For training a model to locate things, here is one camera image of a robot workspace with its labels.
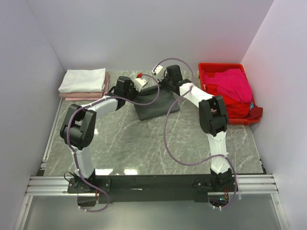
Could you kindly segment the red plastic bin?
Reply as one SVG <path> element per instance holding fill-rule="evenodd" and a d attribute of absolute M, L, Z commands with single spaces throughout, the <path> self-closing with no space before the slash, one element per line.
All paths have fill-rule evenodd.
<path fill-rule="evenodd" d="M 222 96 L 231 125 L 258 123 L 263 108 L 256 105 L 243 65 L 234 63 L 200 63 L 201 88 Z"/>

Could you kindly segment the black base crossbar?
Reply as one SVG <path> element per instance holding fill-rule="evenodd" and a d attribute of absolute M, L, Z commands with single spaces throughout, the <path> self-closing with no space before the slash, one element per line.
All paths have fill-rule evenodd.
<path fill-rule="evenodd" d="M 209 193 L 237 191 L 234 177 L 217 179 L 210 174 L 97 175 L 94 187 L 79 177 L 69 181 L 68 194 L 99 194 L 98 202 L 189 201 L 208 202 Z"/>

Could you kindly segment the dark grey t-shirt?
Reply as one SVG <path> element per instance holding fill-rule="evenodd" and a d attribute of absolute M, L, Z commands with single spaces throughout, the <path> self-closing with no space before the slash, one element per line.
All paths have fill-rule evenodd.
<path fill-rule="evenodd" d="M 147 104 L 153 101 L 157 96 L 157 86 L 151 86 L 142 90 L 135 98 L 135 102 L 139 104 Z M 166 115 L 170 106 L 175 101 L 172 92 L 163 88 L 160 89 L 158 98 L 150 105 L 134 105 L 138 119 L 140 121 L 156 118 Z"/>

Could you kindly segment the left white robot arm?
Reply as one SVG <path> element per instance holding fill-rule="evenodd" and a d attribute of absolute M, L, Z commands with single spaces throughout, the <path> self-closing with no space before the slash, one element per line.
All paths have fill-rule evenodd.
<path fill-rule="evenodd" d="M 97 119 L 119 110 L 126 101 L 132 102 L 142 87 L 137 80 L 120 76 L 110 92 L 102 98 L 85 105 L 69 106 L 60 129 L 60 137 L 69 147 L 73 163 L 73 181 L 69 189 L 83 190 L 89 193 L 100 190 L 95 181 L 95 169 L 91 160 L 90 144 L 94 138 Z"/>

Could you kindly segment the folded pink t-shirt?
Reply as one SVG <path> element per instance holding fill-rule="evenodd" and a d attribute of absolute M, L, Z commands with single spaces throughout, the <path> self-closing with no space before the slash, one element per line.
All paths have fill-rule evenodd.
<path fill-rule="evenodd" d="M 60 93 L 60 98 L 66 101 L 95 101 L 102 98 L 108 92 L 109 74 L 106 72 L 104 86 L 101 92 L 72 92 Z"/>

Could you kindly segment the magenta t-shirt in bin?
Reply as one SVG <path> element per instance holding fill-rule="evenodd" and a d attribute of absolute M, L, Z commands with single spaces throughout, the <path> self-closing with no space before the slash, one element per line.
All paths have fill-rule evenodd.
<path fill-rule="evenodd" d="M 217 85 L 217 90 L 238 102 L 250 103 L 252 101 L 252 89 L 245 74 L 240 69 L 228 69 L 221 73 L 215 73 L 213 77 L 204 74 L 203 83 Z"/>

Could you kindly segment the red t-shirt in bin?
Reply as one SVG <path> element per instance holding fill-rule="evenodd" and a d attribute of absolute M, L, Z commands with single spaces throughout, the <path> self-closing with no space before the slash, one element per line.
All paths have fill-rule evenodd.
<path fill-rule="evenodd" d="M 208 84 L 207 86 L 203 83 L 205 87 L 205 91 L 214 96 L 222 96 L 226 110 L 229 118 L 233 119 L 258 119 L 262 117 L 263 108 L 255 105 L 253 101 L 250 103 L 241 103 L 238 102 L 224 94 L 221 94 L 217 90 L 217 85 Z"/>

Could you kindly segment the folded white t-shirt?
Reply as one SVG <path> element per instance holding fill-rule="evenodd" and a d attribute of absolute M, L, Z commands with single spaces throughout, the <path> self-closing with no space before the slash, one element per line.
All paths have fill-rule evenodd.
<path fill-rule="evenodd" d="M 106 79 L 106 69 L 67 70 L 58 88 L 60 93 L 102 92 Z"/>

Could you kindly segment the aluminium frame rail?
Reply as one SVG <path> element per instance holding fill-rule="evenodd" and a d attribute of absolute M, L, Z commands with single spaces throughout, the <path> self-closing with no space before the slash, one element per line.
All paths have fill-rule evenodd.
<path fill-rule="evenodd" d="M 30 179 L 17 219 L 17 230 L 287 230 L 277 185 L 261 168 L 259 153 L 248 126 L 231 126 L 227 149 L 239 172 L 236 200 L 219 211 L 192 201 L 115 203 L 98 213 L 79 210 L 76 197 L 67 194 L 63 173 L 73 169 L 72 158 L 59 137 L 69 102 L 60 101 L 42 160 L 42 176 Z M 155 173 L 206 173 L 207 162 L 186 167 L 176 157 L 192 152 L 199 161 L 209 154 L 209 144 L 199 127 L 196 107 L 182 101 L 180 111 L 140 121 L 132 104 L 98 121 L 91 145 L 98 172 L 108 175 Z"/>

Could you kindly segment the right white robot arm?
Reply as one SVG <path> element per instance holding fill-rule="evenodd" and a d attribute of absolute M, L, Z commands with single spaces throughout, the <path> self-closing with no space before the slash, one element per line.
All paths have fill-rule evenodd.
<path fill-rule="evenodd" d="M 211 153 L 210 157 L 197 163 L 181 162 L 172 155 L 168 148 L 166 126 L 164 126 L 164 144 L 169 156 L 175 162 L 184 166 L 196 166 L 211 160 L 211 185 L 209 188 L 222 191 L 233 183 L 236 192 L 238 189 L 236 172 L 227 157 L 226 130 L 229 119 L 222 96 L 208 94 L 195 86 L 190 80 L 183 79 L 178 65 L 166 67 L 163 84 L 179 96 L 175 102 L 185 98 L 199 109 L 200 127 L 208 138 Z"/>

